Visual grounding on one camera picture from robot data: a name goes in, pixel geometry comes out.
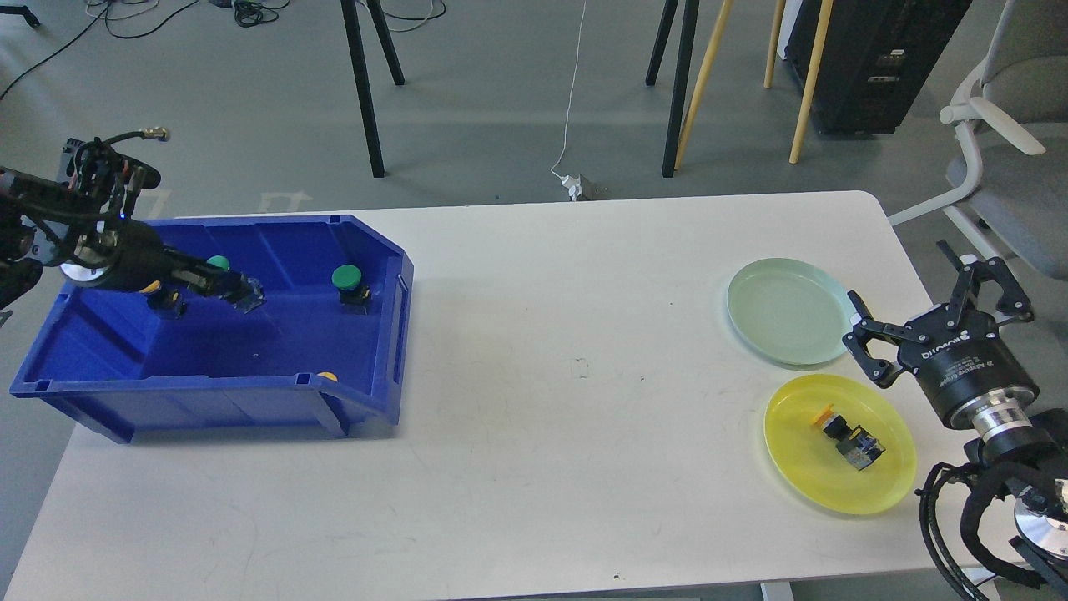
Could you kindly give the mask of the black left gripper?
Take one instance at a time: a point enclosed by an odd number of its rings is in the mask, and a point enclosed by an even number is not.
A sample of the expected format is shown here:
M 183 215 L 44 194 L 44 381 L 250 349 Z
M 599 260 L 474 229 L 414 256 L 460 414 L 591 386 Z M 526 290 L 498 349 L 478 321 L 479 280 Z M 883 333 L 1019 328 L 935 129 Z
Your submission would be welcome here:
M 226 303 L 263 303 L 260 282 L 240 271 L 218 269 L 214 265 L 204 271 L 205 260 L 166 246 L 159 233 L 145 222 L 130 221 L 119 232 L 117 247 L 103 267 L 66 262 L 58 268 L 80 288 L 144 292 L 158 289 L 161 301 L 179 301 L 191 292 L 205 298 L 221 298 Z M 179 275 L 199 278 L 190 284 Z

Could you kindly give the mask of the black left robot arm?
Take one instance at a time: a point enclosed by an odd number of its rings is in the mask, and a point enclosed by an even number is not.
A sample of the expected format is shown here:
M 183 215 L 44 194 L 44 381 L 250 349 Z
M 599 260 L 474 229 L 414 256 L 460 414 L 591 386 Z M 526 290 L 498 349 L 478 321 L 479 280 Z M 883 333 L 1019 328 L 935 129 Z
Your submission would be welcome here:
M 231 270 L 220 255 L 206 260 L 164 244 L 157 230 L 134 219 L 138 197 L 156 188 L 156 168 L 115 148 L 129 139 L 164 141 L 164 127 L 145 127 L 64 145 L 53 181 L 5 169 L 1 179 L 1 304 L 10 305 L 58 267 L 79 288 L 137 292 L 169 318 L 184 314 L 183 290 L 221 298 L 248 313 L 264 303 L 260 282 Z

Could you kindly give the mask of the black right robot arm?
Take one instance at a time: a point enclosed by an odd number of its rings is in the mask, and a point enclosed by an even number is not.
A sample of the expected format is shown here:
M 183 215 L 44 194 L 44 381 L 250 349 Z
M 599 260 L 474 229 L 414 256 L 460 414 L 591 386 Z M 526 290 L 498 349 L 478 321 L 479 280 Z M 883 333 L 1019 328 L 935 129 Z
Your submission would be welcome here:
M 973 559 L 996 578 L 1065 597 L 1065 408 L 1026 414 L 1039 388 L 1000 335 L 1003 325 L 1033 321 L 1030 297 L 999 256 L 938 246 L 957 273 L 951 299 L 891 325 L 875 320 L 851 290 L 855 315 L 844 346 L 878 388 L 909 373 L 943 426 L 976 432 L 964 464 L 934 464 L 916 491 L 924 547 L 951 590 L 983 598 L 951 556 L 937 518 L 943 487 L 962 483 L 969 494 L 959 533 Z

